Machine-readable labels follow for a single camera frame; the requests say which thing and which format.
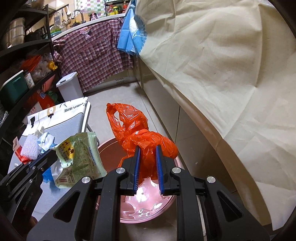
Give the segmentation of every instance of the purple plaid fabric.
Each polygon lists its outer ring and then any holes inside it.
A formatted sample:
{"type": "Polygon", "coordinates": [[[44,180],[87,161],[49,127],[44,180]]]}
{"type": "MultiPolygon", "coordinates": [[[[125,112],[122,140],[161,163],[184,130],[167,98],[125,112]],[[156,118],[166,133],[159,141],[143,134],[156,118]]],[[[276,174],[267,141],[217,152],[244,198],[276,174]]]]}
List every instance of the purple plaid fabric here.
{"type": "Polygon", "coordinates": [[[76,71],[82,92],[86,92],[110,76],[132,68],[132,56],[117,49],[122,24],[123,18],[111,19],[88,26],[88,40],[79,29],[54,41],[54,56],[60,62],[62,76],[76,71]]]}

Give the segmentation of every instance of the green plastic container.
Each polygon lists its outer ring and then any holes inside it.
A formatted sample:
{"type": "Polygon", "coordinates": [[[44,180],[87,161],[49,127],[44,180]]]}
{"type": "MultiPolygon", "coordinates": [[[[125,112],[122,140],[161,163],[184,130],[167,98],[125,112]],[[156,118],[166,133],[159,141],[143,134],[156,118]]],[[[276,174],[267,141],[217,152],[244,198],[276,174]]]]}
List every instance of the green plastic container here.
{"type": "Polygon", "coordinates": [[[28,92],[28,86],[25,81],[24,71],[21,70],[0,88],[1,104],[7,111],[10,111],[16,103],[28,92]]]}

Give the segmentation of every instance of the white countertop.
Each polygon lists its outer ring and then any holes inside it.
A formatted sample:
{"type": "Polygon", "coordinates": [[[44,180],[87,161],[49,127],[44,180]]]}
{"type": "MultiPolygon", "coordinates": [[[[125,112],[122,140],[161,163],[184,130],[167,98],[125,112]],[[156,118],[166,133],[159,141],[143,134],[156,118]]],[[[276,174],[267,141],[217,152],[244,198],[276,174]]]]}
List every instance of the white countertop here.
{"type": "Polygon", "coordinates": [[[96,24],[96,23],[99,23],[99,22],[102,22],[102,21],[106,21],[106,20],[110,20],[110,19],[113,19],[113,18],[121,18],[121,17],[124,17],[125,16],[125,13],[120,13],[120,14],[116,14],[116,15],[111,15],[111,16],[106,16],[106,17],[101,17],[101,18],[98,18],[96,20],[92,20],[92,21],[89,21],[89,22],[86,22],[86,23],[83,23],[83,24],[79,24],[78,26],[75,26],[73,28],[70,28],[54,37],[52,37],[52,41],[54,40],[57,40],[63,36],[65,36],[66,34],[69,34],[77,29],[80,29],[80,28],[84,28],[86,26],[89,26],[89,25],[93,25],[93,24],[96,24]]]}

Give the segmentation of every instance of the vent grille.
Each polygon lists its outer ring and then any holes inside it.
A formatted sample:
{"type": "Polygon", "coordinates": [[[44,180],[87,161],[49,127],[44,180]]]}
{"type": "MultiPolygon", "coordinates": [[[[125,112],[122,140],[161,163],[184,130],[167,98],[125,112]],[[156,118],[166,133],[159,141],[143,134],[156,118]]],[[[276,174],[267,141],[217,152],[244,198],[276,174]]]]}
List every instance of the vent grille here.
{"type": "Polygon", "coordinates": [[[116,81],[116,85],[122,85],[122,84],[125,83],[124,78],[120,78],[120,79],[117,79],[115,81],[116,81]]]}

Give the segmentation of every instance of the bubble wrap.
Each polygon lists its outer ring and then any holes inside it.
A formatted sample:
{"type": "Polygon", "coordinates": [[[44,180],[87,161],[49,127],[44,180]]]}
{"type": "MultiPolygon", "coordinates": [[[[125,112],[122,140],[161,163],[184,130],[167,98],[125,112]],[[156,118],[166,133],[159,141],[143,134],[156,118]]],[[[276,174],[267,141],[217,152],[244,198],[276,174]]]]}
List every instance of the bubble wrap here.
{"type": "Polygon", "coordinates": [[[20,152],[21,156],[25,156],[31,160],[37,159],[38,154],[40,154],[40,147],[38,146],[37,140],[37,136],[28,135],[20,152]]]}

